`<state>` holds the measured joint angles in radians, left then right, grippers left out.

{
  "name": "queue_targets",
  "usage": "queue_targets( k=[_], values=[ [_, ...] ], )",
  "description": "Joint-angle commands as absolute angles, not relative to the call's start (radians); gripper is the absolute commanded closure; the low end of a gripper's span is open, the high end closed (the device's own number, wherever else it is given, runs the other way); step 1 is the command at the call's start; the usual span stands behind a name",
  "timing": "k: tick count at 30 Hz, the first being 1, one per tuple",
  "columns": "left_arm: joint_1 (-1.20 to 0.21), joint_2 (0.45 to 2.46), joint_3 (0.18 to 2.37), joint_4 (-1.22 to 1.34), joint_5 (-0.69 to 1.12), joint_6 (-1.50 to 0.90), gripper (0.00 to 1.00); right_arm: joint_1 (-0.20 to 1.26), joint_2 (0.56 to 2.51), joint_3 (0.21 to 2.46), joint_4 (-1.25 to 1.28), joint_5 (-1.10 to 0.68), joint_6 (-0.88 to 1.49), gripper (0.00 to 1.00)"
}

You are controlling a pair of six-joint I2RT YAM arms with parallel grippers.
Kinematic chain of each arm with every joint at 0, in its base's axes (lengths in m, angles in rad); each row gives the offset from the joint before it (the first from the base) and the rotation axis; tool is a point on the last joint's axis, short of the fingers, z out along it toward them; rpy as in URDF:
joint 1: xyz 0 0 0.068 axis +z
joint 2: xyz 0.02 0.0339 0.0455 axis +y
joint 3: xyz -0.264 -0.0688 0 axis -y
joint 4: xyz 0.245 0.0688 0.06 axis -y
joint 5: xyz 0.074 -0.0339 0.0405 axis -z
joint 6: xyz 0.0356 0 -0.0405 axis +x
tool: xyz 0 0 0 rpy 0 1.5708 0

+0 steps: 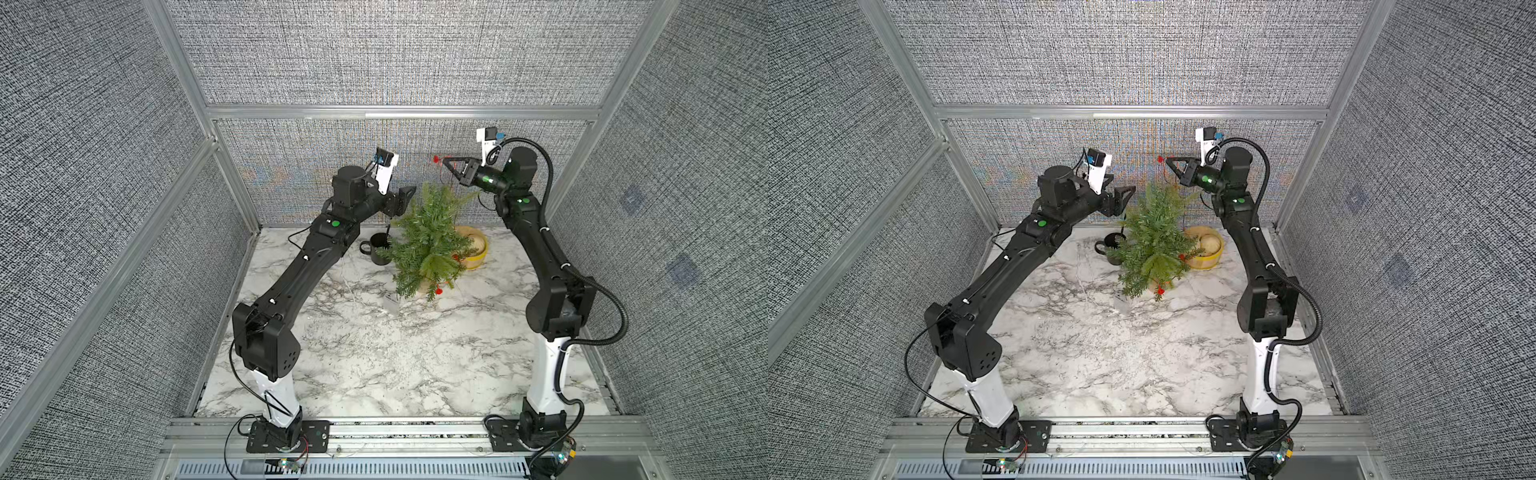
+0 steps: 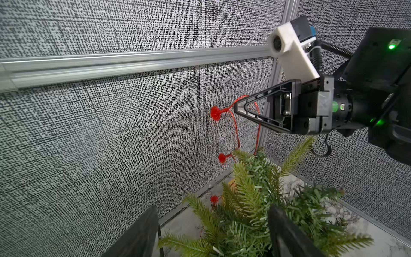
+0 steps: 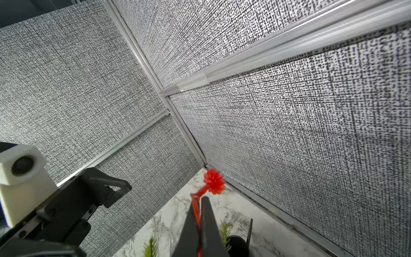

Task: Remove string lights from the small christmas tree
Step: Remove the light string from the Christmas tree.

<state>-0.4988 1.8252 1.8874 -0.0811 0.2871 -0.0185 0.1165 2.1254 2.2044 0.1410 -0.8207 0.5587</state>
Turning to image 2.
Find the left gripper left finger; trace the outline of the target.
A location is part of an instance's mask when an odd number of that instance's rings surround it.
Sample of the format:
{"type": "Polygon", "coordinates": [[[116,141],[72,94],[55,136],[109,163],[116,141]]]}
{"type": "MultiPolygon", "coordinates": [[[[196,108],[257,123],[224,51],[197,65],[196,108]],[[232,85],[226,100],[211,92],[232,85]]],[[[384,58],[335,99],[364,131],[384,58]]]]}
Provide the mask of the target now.
{"type": "Polygon", "coordinates": [[[158,213],[150,206],[102,257],[151,257],[158,228],[158,213]]]}

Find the small green christmas tree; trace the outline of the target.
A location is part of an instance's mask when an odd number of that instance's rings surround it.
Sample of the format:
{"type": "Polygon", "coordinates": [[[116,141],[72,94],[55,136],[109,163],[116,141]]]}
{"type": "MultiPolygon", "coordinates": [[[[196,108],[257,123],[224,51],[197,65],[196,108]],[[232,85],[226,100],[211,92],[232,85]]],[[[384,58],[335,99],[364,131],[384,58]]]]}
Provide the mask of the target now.
{"type": "Polygon", "coordinates": [[[185,197],[201,221],[202,238],[167,233],[159,239],[158,246],[171,248],[183,257],[265,256],[273,248],[268,222],[271,206],[284,211],[327,257],[340,257],[372,245],[370,236],[349,232],[345,219],[329,220],[326,204],[337,202],[342,191],[313,185],[284,192],[284,178],[301,164],[315,140],[307,137],[280,166],[269,161],[261,149],[255,154],[233,151],[233,182],[223,185],[222,195],[212,198],[211,207],[192,194],[185,197]]]}

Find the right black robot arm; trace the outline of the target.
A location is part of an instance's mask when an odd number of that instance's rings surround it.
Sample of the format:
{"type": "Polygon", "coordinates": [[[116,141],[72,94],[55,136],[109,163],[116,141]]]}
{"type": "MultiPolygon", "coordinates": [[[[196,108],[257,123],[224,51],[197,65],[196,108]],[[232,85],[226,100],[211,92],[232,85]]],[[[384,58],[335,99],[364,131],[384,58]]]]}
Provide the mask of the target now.
{"type": "Polygon", "coordinates": [[[234,112],[279,133],[349,137],[366,127],[370,144],[411,162],[411,32],[370,28],[332,75],[288,80],[234,104],[234,112]]]}

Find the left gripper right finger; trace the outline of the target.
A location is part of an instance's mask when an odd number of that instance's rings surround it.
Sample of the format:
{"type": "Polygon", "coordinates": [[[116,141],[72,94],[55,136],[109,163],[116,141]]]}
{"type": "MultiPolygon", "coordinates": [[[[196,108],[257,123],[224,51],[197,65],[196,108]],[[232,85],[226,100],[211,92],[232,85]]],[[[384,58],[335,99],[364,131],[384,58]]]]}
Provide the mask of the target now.
{"type": "Polygon", "coordinates": [[[268,210],[273,257],[323,257],[324,254],[275,204],[268,210]]]}

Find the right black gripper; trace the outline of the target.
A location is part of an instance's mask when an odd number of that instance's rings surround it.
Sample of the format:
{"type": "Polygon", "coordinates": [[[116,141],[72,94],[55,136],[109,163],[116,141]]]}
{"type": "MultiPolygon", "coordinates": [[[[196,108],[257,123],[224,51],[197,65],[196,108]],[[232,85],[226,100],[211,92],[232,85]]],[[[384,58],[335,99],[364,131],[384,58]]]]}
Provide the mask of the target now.
{"type": "Polygon", "coordinates": [[[334,80],[332,76],[304,83],[293,79],[238,100],[234,112],[278,133],[317,135],[335,129],[350,135],[353,131],[353,91],[346,82],[334,80]],[[247,110],[248,105],[274,102],[276,97],[290,102],[289,106],[283,103],[282,125],[247,110]]]}

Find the red string lights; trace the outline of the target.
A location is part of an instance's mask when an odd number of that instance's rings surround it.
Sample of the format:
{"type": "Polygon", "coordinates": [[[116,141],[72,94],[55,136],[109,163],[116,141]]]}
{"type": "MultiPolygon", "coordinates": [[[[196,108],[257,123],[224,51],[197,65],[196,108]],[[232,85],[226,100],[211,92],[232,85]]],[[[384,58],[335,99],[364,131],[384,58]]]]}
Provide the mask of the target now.
{"type": "MultiPolygon", "coordinates": [[[[214,121],[219,121],[219,120],[221,119],[221,115],[224,114],[224,113],[228,113],[228,114],[231,115],[231,117],[232,117],[232,119],[233,119],[234,132],[235,132],[235,136],[236,136],[237,144],[238,144],[238,145],[237,145],[237,148],[235,148],[233,151],[239,150],[240,147],[241,147],[241,144],[240,144],[240,139],[239,139],[239,134],[238,134],[237,120],[236,120],[236,118],[235,118],[235,116],[234,116],[234,113],[233,113],[233,111],[232,111],[231,109],[234,107],[234,104],[235,104],[235,103],[237,103],[238,101],[240,101],[240,100],[242,100],[242,99],[244,99],[244,98],[246,98],[246,97],[249,97],[249,95],[242,95],[242,96],[238,97],[229,107],[226,107],[226,108],[224,108],[224,109],[219,109],[217,106],[213,106],[213,107],[211,107],[211,110],[210,110],[210,116],[211,116],[211,118],[212,118],[214,121]]],[[[257,103],[254,103],[254,106],[255,106],[258,114],[260,114],[260,108],[259,108],[258,104],[257,104],[257,103]]],[[[257,138],[256,138],[256,145],[255,145],[254,155],[256,154],[257,149],[258,149],[258,145],[259,145],[260,131],[261,131],[261,125],[259,125],[259,127],[258,127],[258,132],[257,132],[257,138]]],[[[218,161],[219,161],[219,163],[220,163],[220,164],[225,164],[228,158],[232,158],[232,159],[234,160],[234,162],[236,162],[235,157],[233,156],[232,152],[230,152],[230,154],[220,153],[220,154],[218,155],[218,161]]],[[[210,202],[211,202],[212,207],[216,207],[216,206],[217,206],[217,203],[218,203],[218,201],[220,200],[220,198],[221,198],[221,197],[218,197],[217,195],[212,195],[212,196],[210,197],[210,202]]]]}

